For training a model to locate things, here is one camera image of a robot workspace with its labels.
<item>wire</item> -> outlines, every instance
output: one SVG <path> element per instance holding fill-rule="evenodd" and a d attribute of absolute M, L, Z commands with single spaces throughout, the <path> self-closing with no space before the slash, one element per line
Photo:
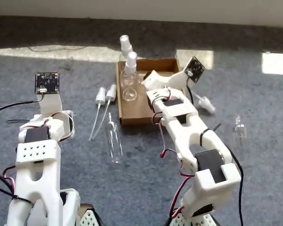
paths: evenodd
<path fill-rule="evenodd" d="M 84 48 L 87 48 L 87 46 L 84 47 L 79 47 L 79 48 L 54 48 L 54 49 L 47 49 L 47 50 L 35 50 L 31 47 L 27 47 L 30 51 L 32 52 L 53 52 L 53 51 L 58 51 L 58 50 L 70 50 L 70 51 L 77 51 L 77 50 L 81 50 Z"/>
<path fill-rule="evenodd" d="M 45 94 L 42 94 L 42 97 L 39 100 L 15 102 L 15 103 L 12 103 L 12 104 L 9 104 L 9 105 L 5 105 L 3 107 L 0 107 L 0 111 L 4 110 L 6 108 L 12 107 L 12 106 L 16 106 L 16 105 L 25 105 L 25 104 L 38 103 L 38 102 L 40 102 L 40 101 L 42 101 L 44 99 L 44 96 L 45 96 Z"/>
<path fill-rule="evenodd" d="M 107 114 L 107 110 L 108 110 L 110 101 L 111 101 L 111 100 L 109 99 L 109 100 L 108 100 L 108 103 L 107 103 L 107 106 L 106 106 L 106 109 L 105 109 L 105 112 L 104 112 L 104 116 L 103 116 L 103 118 L 102 118 L 102 121 L 100 121 L 100 125 L 99 125 L 98 129 L 95 131 L 95 134 L 93 135 L 92 140 L 95 139 L 96 135 L 99 133 L 100 128 L 101 128 L 102 125 L 103 125 L 103 122 L 104 122 L 104 120 L 105 120 L 105 117 L 106 117 L 106 114 Z"/>
<path fill-rule="evenodd" d="M 24 199 L 24 198 L 19 197 L 19 196 L 16 195 L 16 194 L 9 193 L 9 192 L 3 190 L 2 188 L 0 188 L 0 192 L 9 195 L 9 196 L 12 197 L 13 199 L 21 200 L 21 201 L 27 202 L 27 203 L 29 203 L 29 204 L 31 204 L 31 205 L 33 204 L 33 203 L 32 203 L 31 201 L 29 201 L 28 199 Z"/>
<path fill-rule="evenodd" d="M 241 181 L 240 181 L 240 187 L 239 187 L 239 198 L 238 198 L 238 205 L 239 205 L 239 217 L 240 217 L 240 224 L 241 226 L 243 226 L 243 217 L 242 217 L 242 210 L 241 210 L 241 200 L 242 200 L 242 187 L 243 187 L 243 178 L 244 178 L 244 173 L 243 173 L 243 168 L 240 165 L 237 157 L 235 156 L 235 154 L 231 151 L 231 149 L 225 144 L 225 146 L 227 147 L 227 149 L 230 151 L 233 159 L 235 160 L 240 173 L 241 173 Z"/>
<path fill-rule="evenodd" d="M 9 189 L 11 192 L 13 192 L 13 187 L 12 187 L 12 185 L 9 184 L 9 183 L 6 181 L 6 179 L 5 179 L 3 176 L 1 176 L 1 175 L 0 175 L 0 180 L 8 187 L 8 189 Z"/>
<path fill-rule="evenodd" d="M 7 177 L 6 173 L 7 173 L 7 171 L 14 169 L 15 167 L 16 167 L 15 165 L 7 167 L 2 173 L 2 176 L 4 177 L 4 179 L 8 179 L 10 181 L 11 186 L 13 188 L 13 191 L 12 191 L 13 194 L 15 193 L 15 188 L 16 188 L 15 180 L 12 177 Z"/>
<path fill-rule="evenodd" d="M 175 195 L 174 195 L 174 198 L 173 198 L 172 203 L 171 203 L 170 211 L 169 211 L 169 216 L 170 216 L 171 218 L 174 218 L 174 217 L 173 217 L 174 206 L 175 206 L 175 204 L 176 204 L 176 201 L 177 201 L 177 198 L 178 198 L 178 196 L 179 196 L 179 193 L 180 193 L 180 191 L 182 190 L 183 186 L 187 183 L 187 181 L 188 181 L 189 179 L 191 179 L 191 177 L 187 177 L 186 179 L 183 180 L 183 182 L 181 183 L 181 185 L 179 186 L 179 188 L 177 189 L 177 191 L 176 191 L 176 193 L 175 193 Z"/>
<path fill-rule="evenodd" d="M 215 132 L 222 124 L 218 123 L 218 125 L 215 126 L 215 128 L 213 128 L 213 131 Z"/>
<path fill-rule="evenodd" d="M 7 123 L 16 123 L 16 122 L 29 122 L 29 119 L 9 119 L 6 120 Z"/>
<path fill-rule="evenodd" d="M 14 168 L 16 168 L 15 165 L 10 166 L 10 167 L 7 167 L 7 168 L 3 171 L 3 173 L 2 173 L 3 177 L 6 177 L 7 171 L 9 171 L 9 170 L 11 170 L 11 169 L 14 169 Z"/>
<path fill-rule="evenodd" d="M 194 176 L 195 176 L 195 175 L 188 175 L 188 174 L 182 173 L 182 172 L 181 172 L 182 167 L 183 167 L 183 161 L 181 160 L 181 161 L 180 161 L 180 168 L 179 168 L 179 175 L 180 175 L 180 176 L 183 176 L 183 177 L 194 177 Z"/>
<path fill-rule="evenodd" d="M 66 116 L 71 120 L 71 122 L 72 122 L 72 129 L 71 129 L 70 133 L 69 133 L 67 136 L 61 138 L 61 139 L 59 140 L 59 142 L 61 142 L 61 141 L 66 140 L 67 138 L 69 138 L 69 137 L 72 136 L 72 134 L 73 134 L 73 132 L 74 132 L 74 129 L 75 129 L 75 122 L 74 122 L 74 119 L 73 119 L 69 114 L 67 114 L 67 113 L 65 113 L 65 112 L 56 112 L 56 113 L 52 114 L 50 117 L 53 117 L 53 116 L 55 116 L 56 114 L 59 114 L 59 113 L 66 115 Z"/>
<path fill-rule="evenodd" d="M 186 87 L 187 87 L 187 90 L 188 90 L 189 95 L 190 95 L 191 103 L 192 103 L 192 105 L 194 105 L 193 95 L 192 95 L 191 89 L 189 87 L 189 79 L 190 78 L 188 77 L 187 82 L 186 82 Z"/>
<path fill-rule="evenodd" d="M 95 129 L 95 124 L 96 124 L 96 121 L 98 120 L 99 111 L 100 111 L 100 104 L 98 104 L 98 111 L 96 112 L 96 116 L 95 116 L 95 120 L 94 120 L 94 123 L 93 123 L 93 127 L 92 127 L 92 130 L 91 130 L 90 136 L 89 136 L 89 141 L 91 141 L 91 138 L 93 136 L 93 132 L 94 132 L 94 129 Z"/>

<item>clear bottle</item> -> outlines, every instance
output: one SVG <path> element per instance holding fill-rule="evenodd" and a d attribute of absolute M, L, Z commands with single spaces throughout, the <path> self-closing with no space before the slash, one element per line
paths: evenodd
<path fill-rule="evenodd" d="M 121 73 L 120 80 L 122 86 L 122 98 L 126 101 L 133 101 L 137 98 L 137 80 L 135 52 L 128 53 L 128 59 L 125 68 Z"/>
<path fill-rule="evenodd" d="M 238 152 L 239 158 L 243 161 L 245 159 L 245 142 L 246 142 L 246 127 L 241 123 L 241 116 L 236 117 L 236 124 L 233 130 L 234 148 Z"/>
<path fill-rule="evenodd" d="M 111 113 L 108 113 L 109 121 L 105 126 L 108 143 L 109 158 L 113 163 L 121 163 L 123 160 L 123 149 L 117 125 L 112 121 Z"/>
<path fill-rule="evenodd" d="M 119 38 L 120 42 L 121 42 L 121 50 L 122 50 L 122 53 L 121 55 L 119 56 L 119 60 L 118 60 L 118 63 L 119 63 L 119 69 L 120 71 L 123 71 L 124 68 L 125 68 L 125 64 L 127 62 L 127 58 L 128 58 L 128 53 L 129 52 L 132 52 L 133 49 L 132 49 L 132 45 L 130 44 L 130 40 L 129 40 L 129 36 L 128 35 L 122 35 L 120 38 Z"/>

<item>white 3d-printed robot arm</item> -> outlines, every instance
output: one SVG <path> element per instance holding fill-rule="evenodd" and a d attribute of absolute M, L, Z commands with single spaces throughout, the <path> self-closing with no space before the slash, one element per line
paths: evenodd
<path fill-rule="evenodd" d="M 154 112 L 162 112 L 161 123 L 175 144 L 177 159 L 182 163 L 182 169 L 190 174 L 195 173 L 191 188 L 180 202 L 183 207 L 181 213 L 189 222 L 205 222 L 210 219 L 207 214 L 230 199 L 241 176 L 232 163 L 228 148 L 214 131 L 207 128 L 196 108 L 179 90 L 185 86 L 187 74 L 184 73 L 185 77 L 183 72 L 174 74 L 164 82 L 164 79 L 160 79 L 156 74 L 152 72 L 143 82 L 148 90 L 149 103 L 152 103 Z M 165 84 L 171 85 L 172 88 L 162 88 Z M 206 151 L 193 155 L 190 150 L 193 144 L 201 145 Z"/>
<path fill-rule="evenodd" d="M 45 94 L 39 102 L 41 114 L 20 127 L 16 158 L 15 194 L 9 205 L 6 226 L 99 226 L 77 211 L 80 195 L 74 189 L 60 190 L 61 149 L 58 142 L 74 135 L 72 111 L 62 111 L 58 73 L 37 73 L 36 92 Z"/>

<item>cardboard box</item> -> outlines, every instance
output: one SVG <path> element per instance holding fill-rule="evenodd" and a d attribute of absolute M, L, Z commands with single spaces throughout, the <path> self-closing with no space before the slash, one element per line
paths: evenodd
<path fill-rule="evenodd" d="M 137 60 L 137 72 L 139 76 L 144 77 L 147 72 L 156 70 L 162 76 L 171 76 L 179 72 L 180 66 L 176 59 L 143 59 Z M 120 67 L 117 63 L 117 100 L 119 119 L 122 126 L 138 126 L 151 124 L 153 115 L 148 105 L 146 89 L 138 84 L 138 97 L 134 101 L 125 101 L 122 99 L 120 86 Z"/>

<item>spray nozzle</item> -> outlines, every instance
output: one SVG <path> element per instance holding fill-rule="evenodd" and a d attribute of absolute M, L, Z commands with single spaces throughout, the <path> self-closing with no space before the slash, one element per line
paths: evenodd
<path fill-rule="evenodd" d="M 98 94 L 96 95 L 95 98 L 95 103 L 97 105 L 104 105 L 105 104 L 105 88 L 104 87 L 100 87 Z"/>
<path fill-rule="evenodd" d="M 117 96 L 117 86 L 116 84 L 112 84 L 109 91 L 107 92 L 106 100 L 110 100 L 111 102 L 115 101 L 116 96 Z"/>
<path fill-rule="evenodd" d="M 121 42 L 122 51 L 126 51 L 126 52 L 132 51 L 132 45 L 130 44 L 128 35 L 122 35 L 119 38 L 119 40 Z"/>
<path fill-rule="evenodd" d="M 216 108 L 211 104 L 210 100 L 207 97 L 199 98 L 198 104 L 206 109 L 210 114 L 214 114 Z"/>

